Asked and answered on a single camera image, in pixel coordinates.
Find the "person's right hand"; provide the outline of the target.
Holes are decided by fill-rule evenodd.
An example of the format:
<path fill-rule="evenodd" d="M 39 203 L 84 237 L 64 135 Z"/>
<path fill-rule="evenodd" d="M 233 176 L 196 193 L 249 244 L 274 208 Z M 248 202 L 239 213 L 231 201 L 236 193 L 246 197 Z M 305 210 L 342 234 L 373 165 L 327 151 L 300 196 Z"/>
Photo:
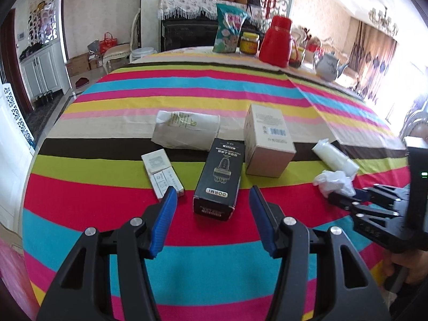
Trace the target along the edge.
<path fill-rule="evenodd" d="M 418 284 L 422 282 L 428 273 L 428 252 L 421 250 L 409 250 L 402 254 L 394 254 L 384 251 L 383 269 L 387 277 L 394 274 L 394 265 L 408 268 L 407 284 Z"/>

